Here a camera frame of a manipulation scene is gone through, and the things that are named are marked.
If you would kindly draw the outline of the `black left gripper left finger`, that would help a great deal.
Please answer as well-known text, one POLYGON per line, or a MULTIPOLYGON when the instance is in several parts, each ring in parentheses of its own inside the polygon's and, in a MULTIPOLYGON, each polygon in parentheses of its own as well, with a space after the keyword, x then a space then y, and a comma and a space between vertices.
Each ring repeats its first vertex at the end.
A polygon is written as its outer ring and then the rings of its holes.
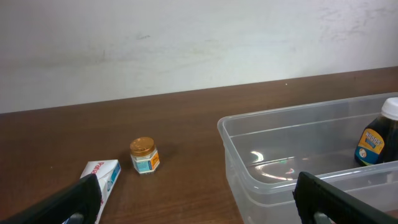
POLYGON ((1 223, 94 223, 101 206, 101 188, 96 175, 77 183, 5 219, 1 223))

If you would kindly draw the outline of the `dark syrup bottle white cap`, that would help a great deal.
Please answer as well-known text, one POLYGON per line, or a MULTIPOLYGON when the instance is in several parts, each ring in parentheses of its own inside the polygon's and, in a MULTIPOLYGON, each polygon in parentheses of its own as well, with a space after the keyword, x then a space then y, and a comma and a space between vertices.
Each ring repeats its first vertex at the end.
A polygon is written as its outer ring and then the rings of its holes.
POLYGON ((354 158, 361 166, 397 160, 397 97, 388 98, 381 114, 365 127, 354 158))

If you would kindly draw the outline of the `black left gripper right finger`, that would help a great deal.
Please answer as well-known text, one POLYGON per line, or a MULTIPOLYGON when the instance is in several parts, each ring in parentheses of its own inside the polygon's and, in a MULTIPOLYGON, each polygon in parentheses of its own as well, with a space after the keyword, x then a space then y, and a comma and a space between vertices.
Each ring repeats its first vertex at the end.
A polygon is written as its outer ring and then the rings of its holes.
POLYGON ((299 173, 293 197, 303 224, 397 224, 396 218, 308 172, 299 173))

